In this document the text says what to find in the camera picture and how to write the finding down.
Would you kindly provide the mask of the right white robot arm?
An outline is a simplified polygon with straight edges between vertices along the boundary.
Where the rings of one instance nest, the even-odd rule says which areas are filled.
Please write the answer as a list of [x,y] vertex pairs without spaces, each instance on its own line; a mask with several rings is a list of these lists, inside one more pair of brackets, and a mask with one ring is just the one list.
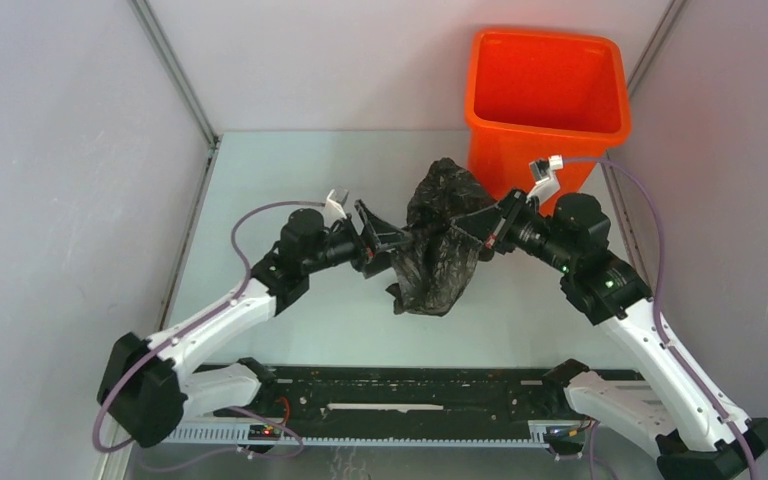
[[768,419],[731,401],[684,347],[649,285],[610,250],[611,223],[596,198],[563,195],[544,216],[515,189],[452,225],[483,249],[521,250],[556,269],[567,301],[634,361],[657,399],[649,404],[569,360],[541,392],[548,414],[575,411],[598,421],[650,455],[666,479],[757,476]]

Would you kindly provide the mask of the black plastic trash bag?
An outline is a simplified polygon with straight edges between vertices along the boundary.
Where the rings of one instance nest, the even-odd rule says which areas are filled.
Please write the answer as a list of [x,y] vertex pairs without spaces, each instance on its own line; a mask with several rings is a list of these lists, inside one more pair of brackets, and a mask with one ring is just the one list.
[[391,252],[396,282],[387,287],[393,312],[446,315],[494,253],[451,227],[455,217],[495,204],[474,175],[450,158],[434,161],[406,207],[411,243]]

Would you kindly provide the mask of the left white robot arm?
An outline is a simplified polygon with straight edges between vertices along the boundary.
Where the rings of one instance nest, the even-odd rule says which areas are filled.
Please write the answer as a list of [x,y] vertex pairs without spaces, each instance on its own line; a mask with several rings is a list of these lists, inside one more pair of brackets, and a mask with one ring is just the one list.
[[215,410],[242,407],[257,417],[271,412],[276,390],[258,362],[211,371],[201,365],[234,337],[283,313],[307,293],[311,275],[349,264],[374,276],[385,270],[384,256],[412,239],[362,201],[355,203],[360,229],[337,200],[290,205],[294,210],[277,241],[258,262],[243,262],[243,279],[231,290],[177,325],[115,341],[97,394],[97,450],[156,446],[182,420]]

